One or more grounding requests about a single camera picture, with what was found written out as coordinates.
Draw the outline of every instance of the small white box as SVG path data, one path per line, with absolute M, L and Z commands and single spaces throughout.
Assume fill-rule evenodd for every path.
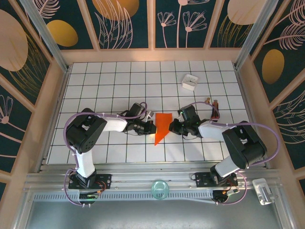
M 186 74 L 182 80 L 182 87 L 190 91 L 194 91 L 198 83 L 198 77 Z

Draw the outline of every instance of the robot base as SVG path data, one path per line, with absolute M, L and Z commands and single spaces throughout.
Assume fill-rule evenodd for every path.
M 106 189 L 110 189 L 111 186 L 111 174 L 96 174 L 95 175 L 95 181 L 90 187 L 90 189 L 101 189 L 100 184 L 104 188 L 104 183 L 106 184 Z M 78 178 L 76 177 L 75 174 L 70 176 L 70 181 L 69 181 L 69 189 L 85 189 L 84 186 L 80 185 Z
M 236 174 L 232 173 L 226 177 L 221 183 L 216 184 L 212 179 L 211 173 L 195 173 L 195 179 L 197 187 L 230 187 L 238 186 Z

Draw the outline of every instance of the orange triangle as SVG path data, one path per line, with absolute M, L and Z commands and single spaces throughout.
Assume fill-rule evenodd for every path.
M 154 145 L 156 146 L 170 131 L 169 126 L 173 120 L 172 113 L 156 113 L 157 132 L 154 137 Z

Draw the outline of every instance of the white grid floor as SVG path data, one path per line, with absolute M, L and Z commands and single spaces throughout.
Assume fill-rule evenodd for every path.
M 199 77 L 194 92 L 181 86 L 187 73 Z M 71 115 L 86 107 L 117 114 L 133 103 L 145 101 L 148 110 L 172 113 L 174 119 L 178 117 L 179 107 L 205 101 L 207 97 L 218 100 L 220 123 L 249 120 L 230 61 L 75 63 L 46 163 L 74 164 L 63 141 L 63 128 Z M 201 119 L 211 117 L 209 106 L 197 104 L 195 108 Z M 154 146 L 154 135 L 103 132 L 93 148 L 93 162 L 219 161 L 229 155 L 225 143 L 187 138 L 169 133 Z

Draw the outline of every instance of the flower illustration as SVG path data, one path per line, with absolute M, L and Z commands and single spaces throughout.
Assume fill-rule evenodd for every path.
M 0 123 L 7 124 L 10 119 L 10 112 L 13 107 L 13 99 L 9 96 L 4 99 L 3 95 L 0 95 Z
M 195 5 L 195 4 L 202 4 L 202 3 L 207 3 L 210 0 L 178 0 L 178 3 L 181 6 L 186 6 L 186 5 Z
M 167 48 L 165 33 L 164 33 L 164 27 L 175 25 L 177 23 L 177 21 L 174 20 L 173 12 L 171 12 L 171 13 L 166 12 L 166 13 L 164 13 L 164 15 L 163 15 L 162 12 L 160 12 L 160 13 L 158 13 L 158 19 L 159 19 L 159 22 L 162 26 L 164 44 L 165 44 L 165 47 Z
M 207 27 L 207 24 L 204 23 L 205 17 L 204 13 L 197 13 L 194 12 L 190 17 L 190 12 L 183 13 L 183 22 L 185 26 L 186 31 L 186 40 L 185 40 L 185 47 L 187 48 L 187 39 L 188 39 L 188 33 L 193 31 L 199 31 L 199 30 L 205 30 Z

